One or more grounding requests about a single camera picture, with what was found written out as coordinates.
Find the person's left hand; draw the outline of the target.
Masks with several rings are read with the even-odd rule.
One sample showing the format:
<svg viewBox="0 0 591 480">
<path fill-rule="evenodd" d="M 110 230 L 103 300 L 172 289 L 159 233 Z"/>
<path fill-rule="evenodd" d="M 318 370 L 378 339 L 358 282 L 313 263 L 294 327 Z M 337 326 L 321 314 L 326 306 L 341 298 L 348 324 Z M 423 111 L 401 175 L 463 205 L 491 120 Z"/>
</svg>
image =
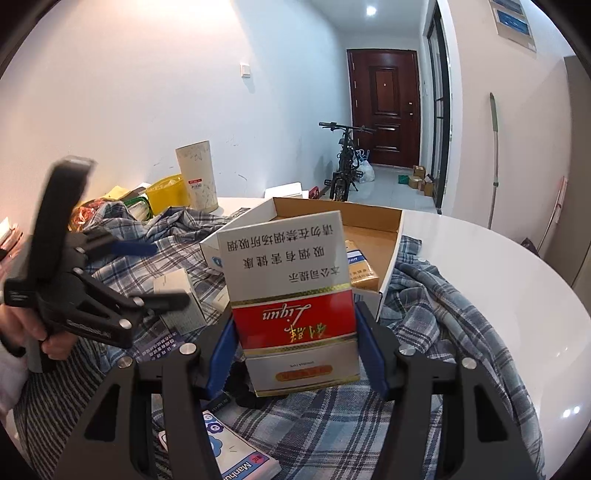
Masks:
<svg viewBox="0 0 591 480">
<path fill-rule="evenodd" d="M 51 360 L 66 360 L 78 341 L 76 335 L 67 331 L 48 335 L 42 322 L 29 309 L 2 305 L 0 324 L 1 339 L 9 350 L 24 348 L 26 341 L 33 339 Z"/>
</svg>

